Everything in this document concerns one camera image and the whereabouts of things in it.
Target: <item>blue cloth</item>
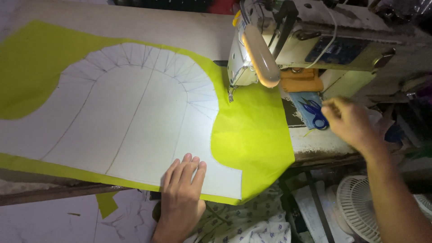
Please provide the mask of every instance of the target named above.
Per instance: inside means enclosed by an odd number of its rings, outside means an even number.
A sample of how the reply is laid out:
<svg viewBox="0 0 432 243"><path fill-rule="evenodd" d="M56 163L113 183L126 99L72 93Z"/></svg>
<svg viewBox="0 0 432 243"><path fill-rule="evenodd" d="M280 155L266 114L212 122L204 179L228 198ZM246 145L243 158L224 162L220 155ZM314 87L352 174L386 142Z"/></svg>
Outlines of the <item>blue cloth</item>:
<svg viewBox="0 0 432 243"><path fill-rule="evenodd" d="M292 92L288 94L291 97L294 106L302 115L302 121L306 124L306 126L309 129L314 129L315 126L312 122L315 118L315 115L307 112L300 102L305 103L305 101L303 100L304 98L305 100L313 100L317 104L322 106L321 98L318 96L318 93L317 92Z"/></svg>

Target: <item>scissors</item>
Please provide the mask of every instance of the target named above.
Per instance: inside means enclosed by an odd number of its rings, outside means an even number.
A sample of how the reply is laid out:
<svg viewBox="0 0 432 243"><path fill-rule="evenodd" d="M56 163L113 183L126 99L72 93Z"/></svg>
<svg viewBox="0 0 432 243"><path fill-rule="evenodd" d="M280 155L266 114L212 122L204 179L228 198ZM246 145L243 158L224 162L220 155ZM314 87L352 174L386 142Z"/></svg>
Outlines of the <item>scissors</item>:
<svg viewBox="0 0 432 243"><path fill-rule="evenodd" d="M303 98L303 100L306 104L303 102L300 102L300 104L303 105L303 107L305 108L305 110L307 112L315 115L315 118L312 122L314 127L317 128L318 130L324 130L329 125L329 123L328 123L328 120L323 115L323 113L321 112L321 106L313 100L306 100L305 98ZM322 121L323 125L317 126L316 125L317 121Z"/></svg>

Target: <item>lime green fabric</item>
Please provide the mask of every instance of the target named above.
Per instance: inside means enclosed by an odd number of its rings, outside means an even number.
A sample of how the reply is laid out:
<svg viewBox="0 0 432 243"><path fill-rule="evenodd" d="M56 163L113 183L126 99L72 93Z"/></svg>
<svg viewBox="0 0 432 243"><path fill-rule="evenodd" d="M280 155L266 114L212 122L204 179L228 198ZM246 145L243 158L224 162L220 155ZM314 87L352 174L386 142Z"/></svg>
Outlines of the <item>lime green fabric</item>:
<svg viewBox="0 0 432 243"><path fill-rule="evenodd" d="M191 57L212 80L219 100L211 151L221 164L243 171L242 200L202 195L209 201L237 205L270 186L294 162L278 89L260 84L235 92L228 102L226 69L188 50L107 38L40 21L30 22L0 44L0 119L22 118L39 108L58 84L60 73L92 51L125 42L151 45ZM0 167L90 182L159 191L160 187L92 173L54 163L0 153Z"/></svg>

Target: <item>yellow clip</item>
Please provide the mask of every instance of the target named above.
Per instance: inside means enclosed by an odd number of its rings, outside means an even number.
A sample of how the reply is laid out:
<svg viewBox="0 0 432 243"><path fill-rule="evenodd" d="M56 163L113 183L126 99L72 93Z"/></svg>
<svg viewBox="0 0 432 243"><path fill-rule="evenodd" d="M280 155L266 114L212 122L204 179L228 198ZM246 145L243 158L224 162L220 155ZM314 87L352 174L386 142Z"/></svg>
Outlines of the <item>yellow clip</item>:
<svg viewBox="0 0 432 243"><path fill-rule="evenodd" d="M237 21L238 21L238 19L240 18L240 15L241 15L241 11L239 10L236 14L235 14L235 16L234 16L234 19L232 20L232 26L236 26L237 25Z"/></svg>

